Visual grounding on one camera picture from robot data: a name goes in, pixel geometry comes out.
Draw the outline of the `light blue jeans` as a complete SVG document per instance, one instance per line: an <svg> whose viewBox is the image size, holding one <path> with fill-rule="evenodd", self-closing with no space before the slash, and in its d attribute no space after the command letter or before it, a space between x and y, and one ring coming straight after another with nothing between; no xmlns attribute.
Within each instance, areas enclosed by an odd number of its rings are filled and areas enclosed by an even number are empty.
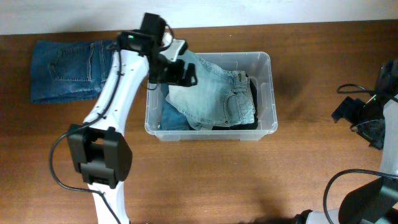
<svg viewBox="0 0 398 224"><path fill-rule="evenodd" d="M242 70L224 70L198 54L186 51L179 59L195 64L198 84L182 87L163 84L162 94L184 114L190 131L212 131L254 122L250 82Z"/></svg>

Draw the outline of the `medium blue jeans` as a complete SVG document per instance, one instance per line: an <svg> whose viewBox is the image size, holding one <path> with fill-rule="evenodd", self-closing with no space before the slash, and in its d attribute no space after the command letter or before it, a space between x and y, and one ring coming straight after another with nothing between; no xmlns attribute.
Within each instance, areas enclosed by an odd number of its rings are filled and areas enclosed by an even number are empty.
<svg viewBox="0 0 398 224"><path fill-rule="evenodd" d="M164 100L159 129L161 131L189 131L191 127L186 116L180 113L167 100Z"/></svg>

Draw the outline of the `clear plastic storage bin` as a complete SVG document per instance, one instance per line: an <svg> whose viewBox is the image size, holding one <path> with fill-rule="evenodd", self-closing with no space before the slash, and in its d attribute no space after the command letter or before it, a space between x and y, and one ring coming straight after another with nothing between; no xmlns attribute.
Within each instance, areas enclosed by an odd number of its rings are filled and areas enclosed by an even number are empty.
<svg viewBox="0 0 398 224"><path fill-rule="evenodd" d="M271 58L265 52L217 52L200 53L203 59L219 65L225 70L244 70L257 90L258 127L255 130L221 131L162 131L160 121L165 96L160 86L148 84L146 99L145 129L161 141L237 139L258 141L278 128L275 107Z"/></svg>

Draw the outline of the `black garment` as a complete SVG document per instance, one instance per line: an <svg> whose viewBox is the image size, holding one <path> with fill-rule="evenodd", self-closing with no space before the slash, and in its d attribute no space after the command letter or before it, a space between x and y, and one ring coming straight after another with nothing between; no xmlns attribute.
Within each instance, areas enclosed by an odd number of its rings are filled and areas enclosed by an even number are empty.
<svg viewBox="0 0 398 224"><path fill-rule="evenodd" d="M247 124L237 124L234 126L229 126L229 127L222 127L222 126L213 126L212 130L213 131L221 131L221 130L250 130L250 129L257 129L258 127L258 106L257 106L257 88L253 81L246 75L247 80L250 82L250 91L252 95L252 101L254 105L254 122L253 123L247 123Z"/></svg>

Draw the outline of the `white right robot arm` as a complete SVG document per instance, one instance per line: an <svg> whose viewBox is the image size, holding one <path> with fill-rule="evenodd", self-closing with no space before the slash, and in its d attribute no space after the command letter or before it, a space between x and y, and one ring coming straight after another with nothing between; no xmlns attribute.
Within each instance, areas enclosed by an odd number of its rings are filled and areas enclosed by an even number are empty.
<svg viewBox="0 0 398 224"><path fill-rule="evenodd" d="M331 117L347 120L352 132L382 151L380 169L347 169L335 174L325 187L323 210L303 211L292 223L397 223L397 60L381 67L374 89L344 84L337 92L370 94L367 102L346 97ZM330 210L327 197L331 185L346 174L374 175L376 179L348 193L338 209Z"/></svg>

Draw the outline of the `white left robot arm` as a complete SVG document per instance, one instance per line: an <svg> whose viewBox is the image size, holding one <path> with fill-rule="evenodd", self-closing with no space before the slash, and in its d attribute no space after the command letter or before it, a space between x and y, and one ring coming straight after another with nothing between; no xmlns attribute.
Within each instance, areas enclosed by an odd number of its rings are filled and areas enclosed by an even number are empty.
<svg viewBox="0 0 398 224"><path fill-rule="evenodd" d="M124 204L124 181L132 151L125 138L127 116L144 79L150 84L191 87L198 83L195 66L178 59L185 40L165 32L166 21L145 13L139 29L122 31L110 48L113 62L98 101L83 124L64 135L75 170L93 194L98 223L129 223Z"/></svg>

